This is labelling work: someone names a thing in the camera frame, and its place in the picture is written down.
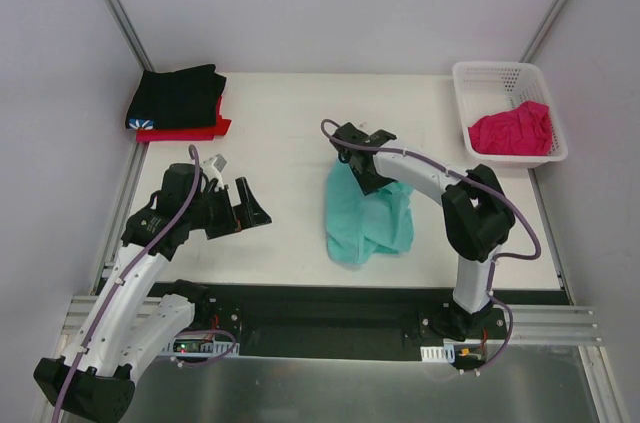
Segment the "white wall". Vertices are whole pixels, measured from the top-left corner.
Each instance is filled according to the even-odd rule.
[[[517,60],[553,0],[122,0],[159,71],[448,74]]]
[[[0,14],[0,421],[21,423],[93,279],[140,69],[103,0],[0,0]]]
[[[598,308],[606,347],[640,421],[640,4],[573,0],[542,68],[569,158],[537,174],[570,288]]]

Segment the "black folded cloth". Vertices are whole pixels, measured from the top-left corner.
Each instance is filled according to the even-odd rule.
[[[149,130],[214,126],[216,103],[226,82],[216,73],[216,65],[172,73],[145,71],[129,105],[125,126]]]

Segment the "robotic arm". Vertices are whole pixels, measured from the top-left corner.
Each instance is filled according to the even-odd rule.
[[[487,291],[492,278],[491,260],[507,241],[515,224],[514,214],[500,199],[453,176],[464,174],[463,170],[437,164],[443,171],[425,165],[424,160],[406,158],[407,152],[419,152],[408,150],[385,130],[368,135],[347,123],[339,126],[330,140],[364,194],[399,180],[442,206],[447,239],[459,255],[458,278],[452,301],[430,326],[445,338],[464,341],[491,312],[493,304]],[[491,168],[479,165],[466,174],[504,194]]]
[[[34,372],[52,405],[62,397],[62,409],[70,413],[91,421],[117,422],[127,411],[140,376],[168,342],[185,329],[211,329],[207,289],[178,280],[142,325],[131,330],[149,290],[189,232],[203,229],[212,239],[271,223],[245,178],[236,180],[240,204],[231,205],[229,187],[221,177],[225,163],[220,155],[204,162],[198,176],[202,179],[182,217],[125,274],[129,264],[186,203],[196,167],[171,165],[164,174],[162,188],[144,208],[129,217],[122,235],[124,246],[118,251],[113,271],[87,320],[60,358],[41,359]],[[91,339],[83,346],[87,335]],[[71,362],[79,354],[82,357],[74,369]],[[72,376],[63,391],[69,372]]]

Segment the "blue and white printed pattern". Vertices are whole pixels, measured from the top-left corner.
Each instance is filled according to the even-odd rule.
[[[129,128],[134,130],[153,130],[153,120],[129,118]]]

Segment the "pink cloth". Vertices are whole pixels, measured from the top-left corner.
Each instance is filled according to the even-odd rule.
[[[549,107],[525,101],[515,110],[480,118],[469,136],[473,149],[484,155],[547,155],[552,140]]]

